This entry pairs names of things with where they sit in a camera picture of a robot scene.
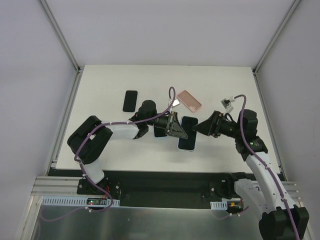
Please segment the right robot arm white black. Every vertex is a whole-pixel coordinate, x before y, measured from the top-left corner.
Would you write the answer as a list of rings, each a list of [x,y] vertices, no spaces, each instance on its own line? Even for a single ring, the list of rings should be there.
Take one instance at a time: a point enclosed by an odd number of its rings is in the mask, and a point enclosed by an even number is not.
[[[257,135],[257,126],[257,113],[242,109],[237,121],[214,111],[192,129],[205,136],[224,135],[234,139],[235,148],[251,169],[259,189],[251,180],[233,176],[225,184],[225,192],[233,198],[240,196],[254,211],[261,237],[264,240],[302,240],[310,215],[305,207],[297,206],[272,169],[268,149]]]

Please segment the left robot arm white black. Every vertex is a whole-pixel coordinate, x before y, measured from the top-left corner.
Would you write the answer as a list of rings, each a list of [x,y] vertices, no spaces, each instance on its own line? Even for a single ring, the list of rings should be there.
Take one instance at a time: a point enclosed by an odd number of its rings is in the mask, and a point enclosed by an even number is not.
[[[89,180],[90,191],[96,195],[105,191],[105,174],[99,157],[109,141],[139,139],[149,131],[149,126],[164,130],[167,136],[188,138],[178,120],[178,113],[172,111],[172,105],[170,103],[164,112],[158,113],[156,103],[145,100],[127,121],[103,123],[97,116],[92,115],[72,133],[67,145],[74,153],[74,160],[80,164],[84,176]]]

